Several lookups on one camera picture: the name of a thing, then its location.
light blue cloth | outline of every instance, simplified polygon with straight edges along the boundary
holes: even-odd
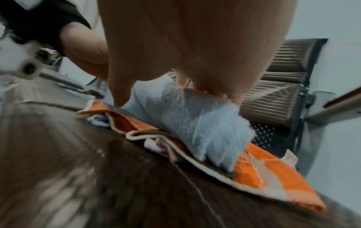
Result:
[[[146,122],[180,139],[192,155],[232,171],[255,136],[236,105],[192,89],[178,88],[167,75],[138,81],[123,114]]]

towel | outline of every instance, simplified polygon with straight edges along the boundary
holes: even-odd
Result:
[[[133,87],[124,114],[180,139],[199,161],[232,171],[240,152],[255,136],[230,101],[176,86],[164,75]]]
[[[78,112],[80,115],[87,113],[106,113],[111,128],[126,135],[129,140],[161,140],[166,144],[164,148],[171,147],[185,161],[237,190],[291,202],[315,211],[326,210],[320,197],[296,170],[254,144],[248,143],[241,151],[233,169],[234,175],[229,176],[196,159],[174,135],[113,111],[101,101],[91,100],[85,109]]]

black sleeve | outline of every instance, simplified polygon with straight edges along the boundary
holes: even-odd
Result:
[[[59,33],[71,22],[91,29],[76,6],[67,0],[44,0],[38,7],[27,11],[13,0],[0,0],[0,15],[6,26],[24,39],[35,39],[48,44],[63,54]]]

orange towel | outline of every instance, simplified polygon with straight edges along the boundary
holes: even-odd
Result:
[[[91,100],[85,109],[78,112],[78,114],[97,113],[105,113],[109,118],[111,128],[116,132],[125,134],[129,140],[162,138],[183,159],[235,189],[259,196],[289,201],[316,211],[326,210],[326,206],[317,193],[296,170],[254,144],[249,143],[239,156],[234,168],[236,177],[230,179],[210,169],[206,164],[196,161],[186,150],[184,144],[169,133],[161,132],[135,118],[112,111],[101,101]]]

white string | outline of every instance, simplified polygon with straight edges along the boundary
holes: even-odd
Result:
[[[187,180],[188,183],[190,183],[195,190],[198,192],[198,195],[200,197],[200,199],[202,200],[202,202],[208,207],[211,215],[218,221],[219,225],[222,228],[227,228],[226,225],[224,224],[222,218],[217,215],[217,213],[213,210],[212,206],[205,200],[205,198],[203,197],[203,194],[201,192],[201,190],[187,177],[187,175],[174,163],[172,163],[177,169],[178,171],[185,177],[185,179]]]

